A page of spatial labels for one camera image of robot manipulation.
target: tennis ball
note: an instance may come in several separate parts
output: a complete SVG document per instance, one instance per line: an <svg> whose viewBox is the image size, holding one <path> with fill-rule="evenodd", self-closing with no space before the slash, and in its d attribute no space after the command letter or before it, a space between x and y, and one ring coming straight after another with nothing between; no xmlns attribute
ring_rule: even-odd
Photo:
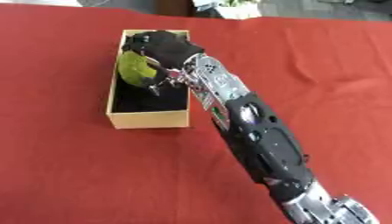
<svg viewBox="0 0 392 224"><path fill-rule="evenodd" d="M117 71L122 79L133 86L145 88L143 78L155 78L157 70L147 65L147 58L135 52L124 52L117 61Z"/></svg>

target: silver metal part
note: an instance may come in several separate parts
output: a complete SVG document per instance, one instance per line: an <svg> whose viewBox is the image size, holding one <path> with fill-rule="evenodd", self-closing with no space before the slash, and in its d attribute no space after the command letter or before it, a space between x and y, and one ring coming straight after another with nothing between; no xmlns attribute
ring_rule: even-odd
<svg viewBox="0 0 392 224"><path fill-rule="evenodd" d="M249 92L237 76L231 74L217 59L204 53L188 59L178 79L191 87L205 110L212 109L213 119L224 130L229 127L225 103Z"/></svg>
<svg viewBox="0 0 392 224"><path fill-rule="evenodd" d="M283 203L285 212L296 224L379 224L360 202L343 196L332 199L315 180L297 198Z"/></svg>

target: white object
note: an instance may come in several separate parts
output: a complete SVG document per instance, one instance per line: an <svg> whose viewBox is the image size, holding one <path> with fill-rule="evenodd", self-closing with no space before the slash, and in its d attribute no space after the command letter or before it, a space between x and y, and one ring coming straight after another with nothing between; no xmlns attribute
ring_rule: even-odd
<svg viewBox="0 0 392 224"><path fill-rule="evenodd" d="M215 8L224 18L245 19L259 18L262 13L258 9L257 3L244 3L236 7L218 6Z"/></svg>
<svg viewBox="0 0 392 224"><path fill-rule="evenodd" d="M195 7L200 7L206 4L222 4L225 0L193 0L193 4Z"/></svg>
<svg viewBox="0 0 392 224"><path fill-rule="evenodd" d="M0 4L46 4L81 7L76 0L0 0Z"/></svg>

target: robotic arm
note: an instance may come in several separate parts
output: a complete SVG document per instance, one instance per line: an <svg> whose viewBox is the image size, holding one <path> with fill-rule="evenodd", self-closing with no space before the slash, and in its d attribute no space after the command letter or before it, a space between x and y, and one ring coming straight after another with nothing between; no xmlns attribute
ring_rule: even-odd
<svg viewBox="0 0 392 224"><path fill-rule="evenodd" d="M296 224L379 224L358 201L333 198L306 167L308 156L272 109L203 48L167 31L135 35L125 45L160 63L166 81L184 83L237 160ZM151 85L157 91L158 86Z"/></svg>

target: wire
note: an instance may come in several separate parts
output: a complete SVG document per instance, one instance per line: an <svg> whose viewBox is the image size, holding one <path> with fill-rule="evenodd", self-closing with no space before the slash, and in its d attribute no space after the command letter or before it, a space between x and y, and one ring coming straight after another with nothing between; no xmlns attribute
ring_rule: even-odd
<svg viewBox="0 0 392 224"><path fill-rule="evenodd" d="M88 6L88 7L100 6L100 5L106 4L106 3L110 2L110 1L111 1L111 0L104 0L104 1L102 1L102 2L100 2L100 3L95 3L95 4L92 4L92 5Z"/></svg>

